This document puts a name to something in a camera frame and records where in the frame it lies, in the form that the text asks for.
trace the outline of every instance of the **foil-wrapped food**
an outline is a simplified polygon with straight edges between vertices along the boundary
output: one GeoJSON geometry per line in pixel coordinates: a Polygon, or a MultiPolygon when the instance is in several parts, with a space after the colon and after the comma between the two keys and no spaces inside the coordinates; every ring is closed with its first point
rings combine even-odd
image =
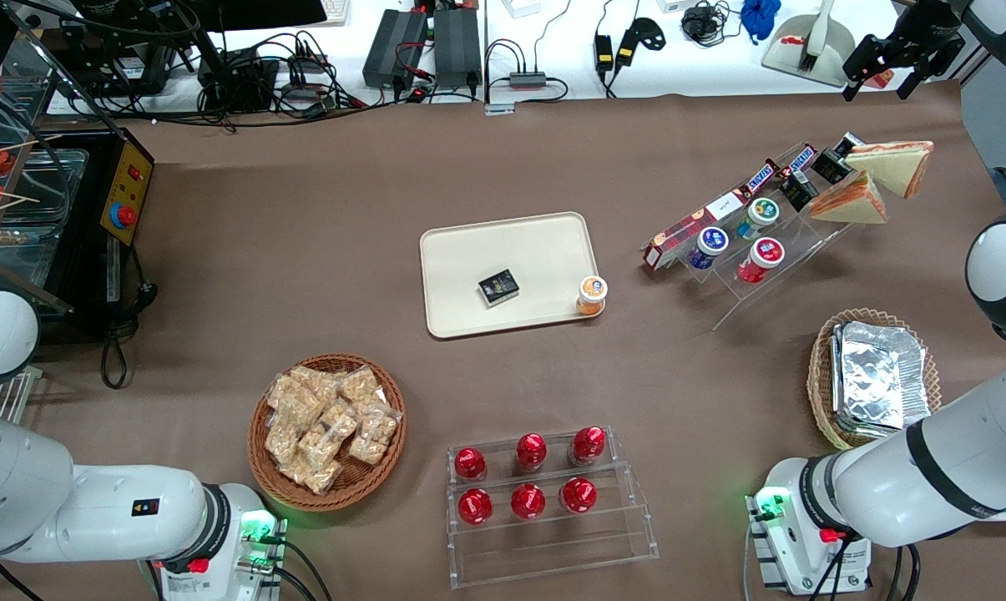
{"type": "Polygon", "coordinates": [[[833,410],[840,429],[888,437],[930,416],[926,349],[902,327],[846,322],[833,328],[833,410]]]}

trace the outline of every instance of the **keyboard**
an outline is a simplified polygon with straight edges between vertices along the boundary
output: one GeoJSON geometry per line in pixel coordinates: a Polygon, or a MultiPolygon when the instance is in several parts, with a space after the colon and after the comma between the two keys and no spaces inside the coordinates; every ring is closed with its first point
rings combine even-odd
{"type": "Polygon", "coordinates": [[[321,24],[324,26],[340,26],[346,24],[346,15],[350,14],[351,0],[321,0],[324,5],[324,14],[328,20],[321,24]]]}

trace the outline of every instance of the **sandwich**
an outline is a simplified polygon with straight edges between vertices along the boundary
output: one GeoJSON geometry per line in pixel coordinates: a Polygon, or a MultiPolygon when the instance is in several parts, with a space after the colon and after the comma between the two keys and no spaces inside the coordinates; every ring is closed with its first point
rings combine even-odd
{"type": "Polygon", "coordinates": [[[903,198],[913,197],[926,175],[926,163],[934,142],[885,142],[861,144],[847,153],[847,166],[865,170],[874,181],[903,198]]]}
{"type": "Polygon", "coordinates": [[[885,203],[866,171],[853,171],[811,201],[811,216],[823,221],[884,223],[885,203]]]}

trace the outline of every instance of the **white table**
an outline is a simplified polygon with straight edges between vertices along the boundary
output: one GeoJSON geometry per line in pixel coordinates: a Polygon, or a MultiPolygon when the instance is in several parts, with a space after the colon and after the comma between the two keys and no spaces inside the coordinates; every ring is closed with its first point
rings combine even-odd
{"type": "MultiPolygon", "coordinates": [[[[565,6],[566,0],[542,0],[539,14],[518,19],[510,17],[503,0],[481,0],[484,3],[481,10],[487,11],[488,30],[480,31],[481,41],[509,37],[521,44],[528,58],[528,67],[532,69],[533,42],[543,30],[543,24],[549,18],[557,15],[565,6]]],[[[734,10],[743,4],[735,0],[734,10]]],[[[813,14],[818,11],[819,0],[785,0],[784,7],[778,12],[775,24],[785,19],[802,14],[813,14]]],[[[365,63],[365,54],[380,23],[380,13],[385,8],[409,10],[412,0],[352,0],[350,16],[345,26],[306,27],[313,37],[320,42],[338,69],[339,82],[351,95],[357,96],[366,104],[376,103],[380,92],[365,88],[361,79],[361,67],[365,63]]],[[[614,0],[607,11],[602,26],[602,33],[614,38],[615,51],[621,34],[632,22],[636,0],[614,0]]],[[[599,0],[572,0],[566,15],[551,24],[539,45],[539,67],[546,76],[555,77],[566,82],[570,87],[567,100],[601,99],[605,96],[602,85],[593,68],[592,42],[596,23],[602,15],[603,3],[599,0]]],[[[636,50],[633,65],[626,67],[614,87],[614,92],[621,98],[650,98],[662,95],[683,96],[746,96],[746,95],[796,95],[796,93],[837,93],[836,88],[823,84],[805,81],[799,77],[770,70],[762,66],[763,55],[769,44],[762,41],[758,46],[751,44],[746,31],[741,31],[736,37],[726,39],[713,48],[700,48],[686,38],[680,31],[681,12],[663,14],[656,0],[640,0],[639,16],[655,19],[662,27],[666,36],[666,47],[658,52],[640,46],[636,50]]],[[[845,24],[851,30],[856,41],[867,33],[877,36],[887,35],[895,23],[896,14],[890,0],[837,0],[833,10],[833,18],[845,24]]],[[[479,23],[483,30],[483,14],[479,15],[479,23]]],[[[732,15],[726,24],[726,33],[740,29],[739,15],[732,15]]],[[[297,29],[286,27],[277,30],[256,30],[230,32],[228,49],[245,48],[255,42],[270,37],[275,33],[294,33],[297,29]]],[[[220,35],[211,34],[213,41],[221,46],[220,35]]],[[[292,44],[292,38],[287,38],[287,44],[292,44]]],[[[264,46],[263,56],[285,56],[286,51],[278,46],[264,46]]],[[[435,60],[433,52],[423,55],[420,67],[433,71],[435,60]]],[[[509,76],[513,70],[513,54],[505,50],[495,50],[492,53],[492,80],[501,76],[509,76]]],[[[906,71],[896,72],[889,88],[895,89],[902,83],[906,71]]],[[[323,81],[320,77],[312,81],[323,81]]],[[[282,65],[278,77],[278,88],[287,81],[286,65],[282,65]]],[[[194,111],[194,100],[200,91],[194,73],[189,73],[183,67],[174,69],[162,95],[144,98],[141,105],[149,113],[181,113],[194,111]]],[[[505,83],[500,83],[492,89],[492,103],[513,103],[519,100],[536,98],[551,98],[559,93],[559,88],[551,87],[544,91],[517,92],[510,91],[505,83]]],[[[477,92],[483,99],[483,87],[477,92]]],[[[124,100],[113,100],[116,105],[124,105],[124,100]]],[[[439,98],[435,102],[466,102],[458,98],[439,98]]],[[[49,107],[48,113],[67,115],[71,113],[66,100],[58,96],[49,107]]]]}
{"type": "MultiPolygon", "coordinates": [[[[488,39],[509,37],[524,48],[528,68],[532,69],[532,45],[543,31],[543,24],[566,6],[566,0],[541,0],[540,12],[513,19],[503,0],[484,0],[488,4],[488,39]]],[[[621,35],[632,23],[637,0],[614,0],[607,8],[606,19],[600,27],[601,34],[613,38],[617,52],[621,35]]],[[[730,3],[733,10],[743,6],[743,0],[730,3]]],[[[789,17],[815,14],[819,0],[784,0],[775,19],[780,26],[789,17]]],[[[567,99],[602,99],[606,92],[599,83],[593,64],[593,35],[596,23],[603,12],[603,3],[572,0],[568,12],[555,20],[539,45],[539,67],[548,77],[563,80],[570,87],[567,99]]],[[[771,36],[759,45],[751,44],[747,31],[740,26],[739,15],[728,17],[724,26],[730,37],[717,46],[701,48],[681,31],[683,11],[664,14],[656,0],[640,0],[637,16],[649,17],[662,27],[666,47],[652,51],[643,45],[637,47],[632,66],[622,69],[617,85],[612,88],[621,98],[651,98],[662,95],[682,96],[750,96],[750,95],[804,95],[804,93],[836,93],[815,81],[786,76],[762,65],[771,36]]],[[[884,37],[895,25],[895,9],[889,0],[836,0],[833,18],[852,32],[858,42],[865,34],[884,37]]],[[[492,80],[507,76],[504,70],[513,67],[513,54],[506,51],[492,52],[492,80]]],[[[899,87],[906,71],[896,69],[889,86],[899,87]]],[[[549,92],[542,96],[549,98],[549,92]]],[[[515,95],[500,83],[492,88],[492,102],[513,102],[523,98],[515,95]]]]}

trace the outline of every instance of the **blue cloth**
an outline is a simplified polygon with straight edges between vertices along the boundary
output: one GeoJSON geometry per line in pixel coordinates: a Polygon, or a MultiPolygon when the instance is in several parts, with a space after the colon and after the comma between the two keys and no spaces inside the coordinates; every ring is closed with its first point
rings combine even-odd
{"type": "Polygon", "coordinates": [[[743,8],[739,10],[739,20],[743,29],[751,37],[751,44],[759,42],[754,38],[766,39],[773,31],[773,19],[781,10],[781,0],[743,0],[743,8]]]}

